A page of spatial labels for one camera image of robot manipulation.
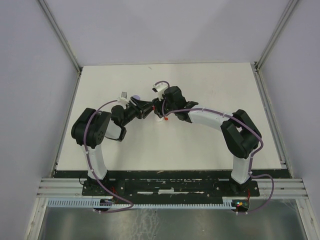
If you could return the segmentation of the lavender round charging case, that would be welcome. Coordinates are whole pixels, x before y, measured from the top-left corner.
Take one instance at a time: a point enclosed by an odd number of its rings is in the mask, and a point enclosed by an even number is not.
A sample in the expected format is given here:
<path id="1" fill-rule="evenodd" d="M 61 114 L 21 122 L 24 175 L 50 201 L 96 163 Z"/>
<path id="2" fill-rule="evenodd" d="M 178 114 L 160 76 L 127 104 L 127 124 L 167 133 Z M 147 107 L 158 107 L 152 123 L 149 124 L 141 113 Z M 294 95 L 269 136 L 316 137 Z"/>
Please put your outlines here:
<path id="1" fill-rule="evenodd" d="M 132 96 L 134 99 L 137 99 L 137 100 L 140 100 L 141 98 L 140 98 L 140 96 L 138 96 L 138 95 L 133 95 Z"/>

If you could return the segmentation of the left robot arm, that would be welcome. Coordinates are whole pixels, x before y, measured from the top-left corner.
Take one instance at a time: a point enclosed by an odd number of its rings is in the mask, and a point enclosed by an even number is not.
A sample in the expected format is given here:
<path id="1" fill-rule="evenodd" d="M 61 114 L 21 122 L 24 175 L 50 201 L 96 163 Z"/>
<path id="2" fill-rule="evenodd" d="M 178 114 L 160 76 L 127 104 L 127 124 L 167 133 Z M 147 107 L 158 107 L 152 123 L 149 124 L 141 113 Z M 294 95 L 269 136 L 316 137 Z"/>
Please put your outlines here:
<path id="1" fill-rule="evenodd" d="M 107 167 L 102 153 L 105 139 L 121 142 L 127 133 L 126 125 L 134 119 L 145 119 L 152 111 L 151 101 L 132 96 L 125 106 L 114 105 L 110 112 L 101 109 L 86 108 L 71 128 L 71 137 L 81 146 L 86 157 L 90 180 L 94 180 L 93 189 L 99 195 L 106 195 L 111 183 L 105 179 Z"/>

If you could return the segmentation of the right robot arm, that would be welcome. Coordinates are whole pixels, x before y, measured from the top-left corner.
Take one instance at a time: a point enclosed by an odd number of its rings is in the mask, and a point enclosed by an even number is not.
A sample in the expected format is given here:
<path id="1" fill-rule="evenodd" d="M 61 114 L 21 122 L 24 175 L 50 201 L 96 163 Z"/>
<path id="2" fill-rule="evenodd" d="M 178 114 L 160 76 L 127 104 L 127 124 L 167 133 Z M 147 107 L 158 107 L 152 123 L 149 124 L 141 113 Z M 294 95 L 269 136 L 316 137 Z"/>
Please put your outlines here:
<path id="1" fill-rule="evenodd" d="M 180 121 L 201 124 L 222 132 L 228 150 L 233 155 L 229 189 L 236 196 L 247 191 L 252 177 L 253 156 L 262 149 L 262 135 L 247 112 L 209 109 L 198 102 L 187 101 L 178 86 L 164 81 L 155 83 L 152 90 L 157 98 L 152 100 L 154 113 L 161 119 L 174 114 Z"/>

